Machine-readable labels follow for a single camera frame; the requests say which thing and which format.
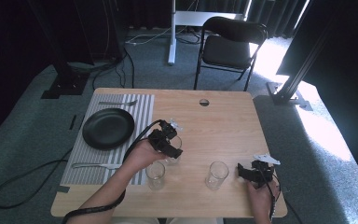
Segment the human hand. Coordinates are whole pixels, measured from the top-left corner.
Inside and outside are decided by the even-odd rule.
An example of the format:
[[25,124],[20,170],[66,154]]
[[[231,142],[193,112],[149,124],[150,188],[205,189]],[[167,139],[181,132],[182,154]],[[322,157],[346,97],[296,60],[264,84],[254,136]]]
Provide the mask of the human hand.
[[122,166],[128,166],[134,173],[142,170],[153,163],[153,161],[164,160],[167,156],[157,152],[145,139],[138,142]]
[[[252,182],[245,180],[249,199],[251,201],[251,208],[257,224],[270,223],[269,211],[271,208],[271,194],[267,185],[263,185],[257,189]],[[278,197],[279,188],[275,181],[268,183],[272,194],[275,198]]]

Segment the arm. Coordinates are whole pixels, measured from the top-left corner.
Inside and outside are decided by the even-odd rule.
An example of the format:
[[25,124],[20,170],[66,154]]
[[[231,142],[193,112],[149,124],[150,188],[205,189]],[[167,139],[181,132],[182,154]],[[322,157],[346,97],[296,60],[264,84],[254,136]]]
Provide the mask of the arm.
[[[249,199],[251,201],[251,208],[257,224],[270,224],[269,210],[271,207],[271,194],[267,185],[256,189],[255,186],[248,180],[245,180]],[[275,181],[268,183],[275,198],[278,195],[278,188]]]
[[[147,141],[140,141],[120,168],[80,208],[102,206],[114,202],[130,183],[132,177],[153,161],[165,159]],[[101,213],[72,217],[67,223],[108,223],[115,209]]]

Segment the black plate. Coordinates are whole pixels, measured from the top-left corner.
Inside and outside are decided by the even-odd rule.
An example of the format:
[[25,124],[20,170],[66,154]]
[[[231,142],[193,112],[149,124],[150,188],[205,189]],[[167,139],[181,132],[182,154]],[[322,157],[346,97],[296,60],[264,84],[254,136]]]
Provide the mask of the black plate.
[[83,126],[83,138],[97,149],[111,149],[123,144],[132,135],[135,121],[119,108],[107,108],[91,115]]

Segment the clear glass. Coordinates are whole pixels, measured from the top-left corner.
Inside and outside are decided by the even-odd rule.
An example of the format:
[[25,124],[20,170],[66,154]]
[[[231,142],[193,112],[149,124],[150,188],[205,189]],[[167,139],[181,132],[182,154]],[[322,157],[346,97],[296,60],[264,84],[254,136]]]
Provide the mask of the clear glass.
[[164,187],[165,166],[159,161],[153,162],[146,167],[147,185],[151,189],[162,189]]
[[[173,139],[170,140],[170,144],[171,146],[173,146],[174,148],[176,149],[182,149],[182,139],[176,135]],[[179,162],[181,157],[178,157],[177,159],[175,158],[167,158],[163,161],[164,164],[167,164],[167,165],[174,165],[176,163]]]
[[214,161],[209,167],[208,176],[205,178],[206,186],[209,189],[220,189],[228,173],[228,167],[225,163],[222,161]]

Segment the striped placemat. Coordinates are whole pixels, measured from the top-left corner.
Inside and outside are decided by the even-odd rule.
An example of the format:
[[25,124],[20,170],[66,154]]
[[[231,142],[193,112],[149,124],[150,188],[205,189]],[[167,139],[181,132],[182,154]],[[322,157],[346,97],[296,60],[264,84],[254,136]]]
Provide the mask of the striped placemat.
[[[98,105],[101,101],[108,102],[129,102],[138,100],[133,106],[126,105]],[[135,129],[130,139],[123,145],[114,150],[98,150],[90,147],[83,139],[82,129],[77,136],[73,151],[66,165],[62,176],[61,184],[71,185],[101,185],[115,172],[103,167],[82,167],[71,168],[72,163],[76,162],[92,162],[92,163],[112,163],[121,164],[124,154],[135,140],[135,138],[143,131],[147,125],[152,122],[154,95],[147,94],[94,94],[89,103],[82,123],[82,128],[86,120],[95,112],[106,108],[121,108],[128,111],[135,120]],[[143,185],[145,183],[145,170],[140,171],[132,178],[131,184]]]

